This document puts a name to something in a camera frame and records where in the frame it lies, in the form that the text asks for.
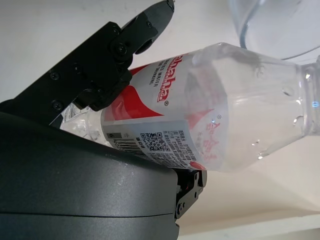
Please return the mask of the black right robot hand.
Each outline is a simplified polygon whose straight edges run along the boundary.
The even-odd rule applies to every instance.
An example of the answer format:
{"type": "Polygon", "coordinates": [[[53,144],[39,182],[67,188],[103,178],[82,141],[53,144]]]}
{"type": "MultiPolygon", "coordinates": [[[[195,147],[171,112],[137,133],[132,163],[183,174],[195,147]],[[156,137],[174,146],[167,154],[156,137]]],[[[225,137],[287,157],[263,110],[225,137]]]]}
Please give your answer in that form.
{"type": "Polygon", "coordinates": [[[97,111],[129,84],[133,56],[169,24],[163,0],[125,26],[108,22],[0,105],[3,240],[175,240],[205,170],[167,168],[60,129],[74,103],[97,111]]]}

